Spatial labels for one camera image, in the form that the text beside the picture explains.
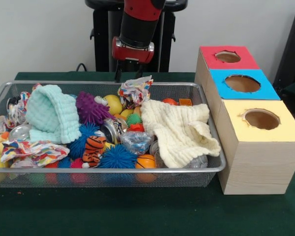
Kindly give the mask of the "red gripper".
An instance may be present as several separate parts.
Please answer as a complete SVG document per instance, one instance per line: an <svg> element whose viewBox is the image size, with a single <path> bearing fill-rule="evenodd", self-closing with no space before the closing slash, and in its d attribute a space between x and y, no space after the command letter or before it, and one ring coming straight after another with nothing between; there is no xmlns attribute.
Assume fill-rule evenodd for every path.
<svg viewBox="0 0 295 236"><path fill-rule="evenodd" d="M119 37L114 37L112 41L112 56L117 60L114 80L120 82L122 69L121 61L132 60L141 63L137 71L137 78L141 78L144 70L144 63L150 63L154 55L154 43L151 42L148 47L137 49L124 44Z"/></svg>

